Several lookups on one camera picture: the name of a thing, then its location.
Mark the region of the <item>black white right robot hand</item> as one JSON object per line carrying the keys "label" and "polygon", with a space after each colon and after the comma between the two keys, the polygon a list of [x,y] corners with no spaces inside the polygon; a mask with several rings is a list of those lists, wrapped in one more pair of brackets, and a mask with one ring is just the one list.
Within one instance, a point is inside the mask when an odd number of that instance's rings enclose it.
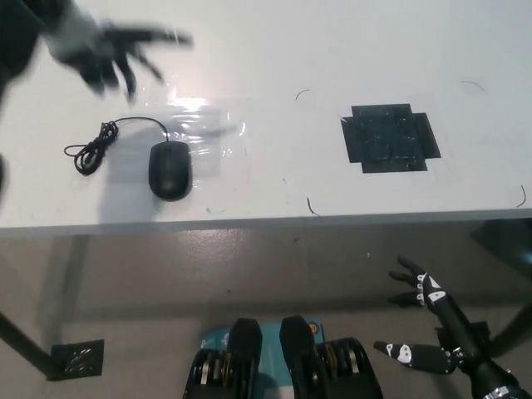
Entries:
{"label": "black white right robot hand", "polygon": [[376,341],[373,347],[402,366],[433,374],[449,375],[460,369],[470,379],[474,398],[527,398],[517,379],[496,364],[473,324],[454,298],[423,268],[402,256],[397,262],[408,273],[391,271],[390,277],[412,287],[388,299],[400,307],[426,308],[441,323],[446,343],[440,347],[422,344],[394,344]]}

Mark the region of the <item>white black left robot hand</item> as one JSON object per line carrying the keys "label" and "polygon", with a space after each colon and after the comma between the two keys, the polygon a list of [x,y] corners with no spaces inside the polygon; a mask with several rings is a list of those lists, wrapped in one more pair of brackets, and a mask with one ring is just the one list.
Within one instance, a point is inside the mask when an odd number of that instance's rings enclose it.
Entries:
{"label": "white black left robot hand", "polygon": [[159,68],[146,58],[141,46],[158,42],[192,47],[193,37],[161,26],[100,24],[72,4],[57,27],[44,34],[44,42],[55,61],[76,71],[99,96],[119,86],[117,74],[120,73],[126,84],[126,98],[132,102],[137,83],[128,58],[137,60],[162,82]]}

